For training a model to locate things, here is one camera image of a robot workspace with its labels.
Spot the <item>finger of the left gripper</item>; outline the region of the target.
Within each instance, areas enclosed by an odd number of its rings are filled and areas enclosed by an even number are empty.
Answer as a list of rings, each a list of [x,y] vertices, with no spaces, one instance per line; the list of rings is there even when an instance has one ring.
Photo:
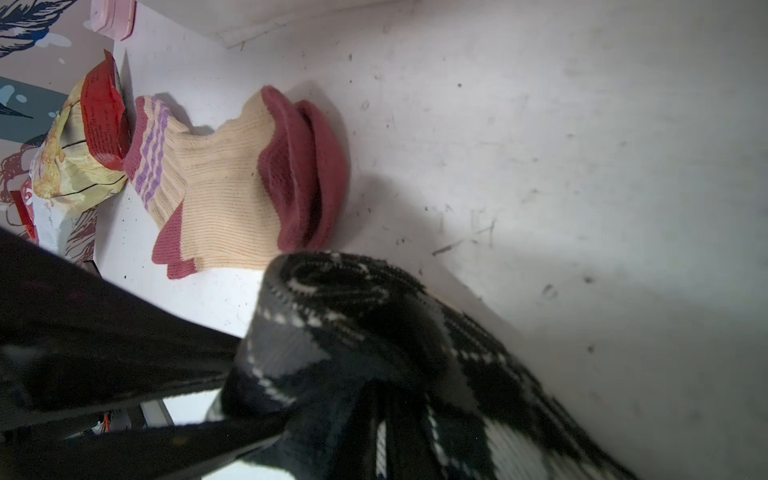
[[[1,428],[220,387],[239,338],[1,234]]]

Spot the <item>black grey argyle sock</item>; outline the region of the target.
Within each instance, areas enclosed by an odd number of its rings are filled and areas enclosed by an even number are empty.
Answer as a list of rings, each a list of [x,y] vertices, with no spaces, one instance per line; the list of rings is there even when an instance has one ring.
[[[628,479],[471,317],[385,261],[266,268],[208,420],[278,415],[251,461],[297,479]]]

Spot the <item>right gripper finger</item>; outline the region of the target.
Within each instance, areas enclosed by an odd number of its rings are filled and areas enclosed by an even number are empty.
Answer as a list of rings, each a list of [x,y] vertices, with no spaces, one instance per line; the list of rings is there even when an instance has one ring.
[[[197,479],[266,448],[278,415],[123,430],[1,447],[3,479]]]

